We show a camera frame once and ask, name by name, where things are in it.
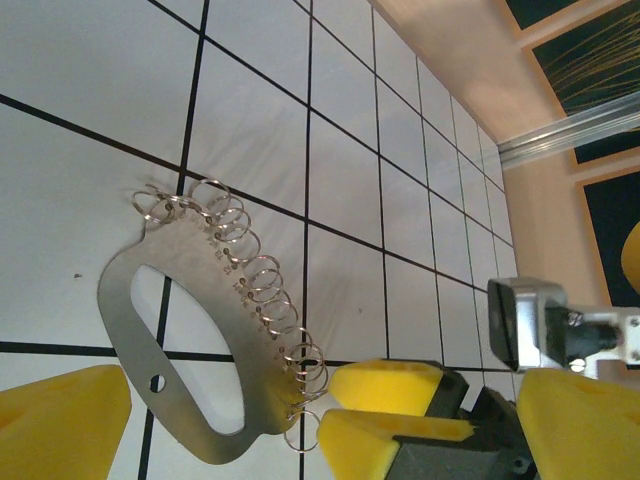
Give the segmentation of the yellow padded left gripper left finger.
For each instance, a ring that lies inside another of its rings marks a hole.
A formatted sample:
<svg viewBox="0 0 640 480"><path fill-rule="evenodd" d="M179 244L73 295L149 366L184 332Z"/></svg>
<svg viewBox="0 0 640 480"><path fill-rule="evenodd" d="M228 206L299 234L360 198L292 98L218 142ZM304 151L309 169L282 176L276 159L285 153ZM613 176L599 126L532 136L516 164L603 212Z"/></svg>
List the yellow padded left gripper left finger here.
<svg viewBox="0 0 640 480"><path fill-rule="evenodd" d="M131 413L117 365L0 392L0 480L107 480Z"/></svg>

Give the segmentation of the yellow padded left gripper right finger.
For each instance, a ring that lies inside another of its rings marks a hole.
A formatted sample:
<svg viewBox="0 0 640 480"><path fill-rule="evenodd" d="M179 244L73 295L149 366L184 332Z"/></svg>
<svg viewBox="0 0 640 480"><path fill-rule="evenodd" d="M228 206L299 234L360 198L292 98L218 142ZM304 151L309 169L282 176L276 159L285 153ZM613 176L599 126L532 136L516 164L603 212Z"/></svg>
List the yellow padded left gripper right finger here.
<svg viewBox="0 0 640 480"><path fill-rule="evenodd" d="M541 480L640 480L640 392L535 369L517 413Z"/></svg>

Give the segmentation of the clear plastic zip bag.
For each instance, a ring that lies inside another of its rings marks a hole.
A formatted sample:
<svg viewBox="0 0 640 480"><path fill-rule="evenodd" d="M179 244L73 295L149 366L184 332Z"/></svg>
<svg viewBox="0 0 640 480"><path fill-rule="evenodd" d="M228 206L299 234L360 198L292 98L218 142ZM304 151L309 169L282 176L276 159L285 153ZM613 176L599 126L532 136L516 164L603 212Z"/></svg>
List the clear plastic zip bag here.
<svg viewBox="0 0 640 480"><path fill-rule="evenodd" d="M208 464L240 457L262 434L291 428L301 385L284 358L294 333L278 336L248 296L249 279L228 260L197 214L145 232L121 251L99 280L98 305L119 361L148 409L190 453ZM226 341L239 376L244 425L234 433L212 428L191 391L136 311L131 285L140 267L171 278L204 309Z"/></svg>

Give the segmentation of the aluminium frame post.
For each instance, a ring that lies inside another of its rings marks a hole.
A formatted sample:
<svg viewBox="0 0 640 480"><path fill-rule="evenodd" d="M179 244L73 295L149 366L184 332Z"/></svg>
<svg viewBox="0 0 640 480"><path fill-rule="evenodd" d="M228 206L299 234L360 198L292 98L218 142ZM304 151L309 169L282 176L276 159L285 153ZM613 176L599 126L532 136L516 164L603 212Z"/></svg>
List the aluminium frame post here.
<svg viewBox="0 0 640 480"><path fill-rule="evenodd" d="M640 91L600 104L498 145L503 170L640 127Z"/></svg>

